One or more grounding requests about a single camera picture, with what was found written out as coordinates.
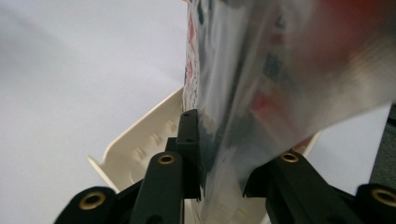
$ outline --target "plastic packaging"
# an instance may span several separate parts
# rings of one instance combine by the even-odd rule
[[[259,203],[242,198],[254,168],[396,99],[394,9],[390,0],[189,2],[183,105],[200,113],[196,223],[261,220]]]

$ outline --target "snack package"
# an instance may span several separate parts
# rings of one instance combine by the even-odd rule
[[[196,223],[257,223],[252,170],[396,99],[391,0],[191,0],[183,105],[199,111]]]

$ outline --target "plastic bag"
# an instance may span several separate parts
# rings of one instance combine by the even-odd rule
[[[262,201],[242,198],[253,169],[396,99],[394,9],[389,0],[189,2],[183,104],[200,114],[197,223],[261,220]]]

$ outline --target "dark floor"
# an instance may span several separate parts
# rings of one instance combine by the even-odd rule
[[[396,189],[396,105],[393,105],[389,112],[370,183]]]

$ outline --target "white surface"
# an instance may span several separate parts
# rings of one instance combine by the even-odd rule
[[[0,222],[51,223],[76,193],[105,185],[86,157],[182,85],[186,4],[0,0],[0,27]],[[312,162],[331,183],[366,181],[386,110],[322,135]],[[348,163],[332,152],[346,142],[363,146],[364,169],[333,172]]]

